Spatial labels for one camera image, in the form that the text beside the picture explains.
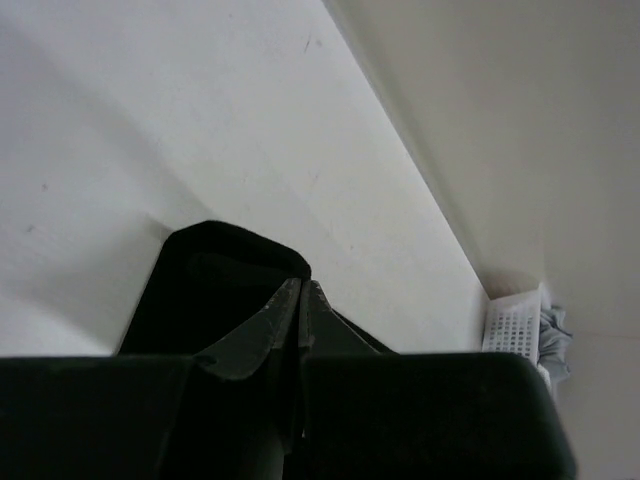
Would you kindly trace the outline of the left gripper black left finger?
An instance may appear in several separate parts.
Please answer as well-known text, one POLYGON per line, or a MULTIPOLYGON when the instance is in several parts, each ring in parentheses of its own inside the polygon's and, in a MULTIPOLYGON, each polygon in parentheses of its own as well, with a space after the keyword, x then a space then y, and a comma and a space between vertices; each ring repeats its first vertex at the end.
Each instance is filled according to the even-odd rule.
POLYGON ((237 422, 273 427, 285 450, 296 433, 301 289, 300 279, 285 280, 256 314, 195 355, 227 397, 227 412, 237 422))

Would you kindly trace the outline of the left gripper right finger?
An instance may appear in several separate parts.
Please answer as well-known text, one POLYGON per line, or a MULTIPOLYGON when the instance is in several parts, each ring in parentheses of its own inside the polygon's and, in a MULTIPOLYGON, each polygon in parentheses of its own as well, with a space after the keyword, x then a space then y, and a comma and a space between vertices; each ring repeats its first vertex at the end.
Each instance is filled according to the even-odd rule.
POLYGON ((298 348, 302 355, 316 357, 380 353, 334 311, 320 284, 314 280, 305 282, 301 291, 298 348))

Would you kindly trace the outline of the black tank top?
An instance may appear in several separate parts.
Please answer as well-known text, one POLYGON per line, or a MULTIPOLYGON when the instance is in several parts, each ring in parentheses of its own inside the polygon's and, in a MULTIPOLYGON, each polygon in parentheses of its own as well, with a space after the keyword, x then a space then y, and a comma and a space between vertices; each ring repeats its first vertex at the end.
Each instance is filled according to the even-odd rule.
MULTIPOLYGON (((119 352, 195 358, 256 314, 292 278, 303 287, 313 280, 311 267, 280 243, 220 221, 178 230, 162 246, 119 352)), ((337 314, 379 354, 389 353, 337 314)))

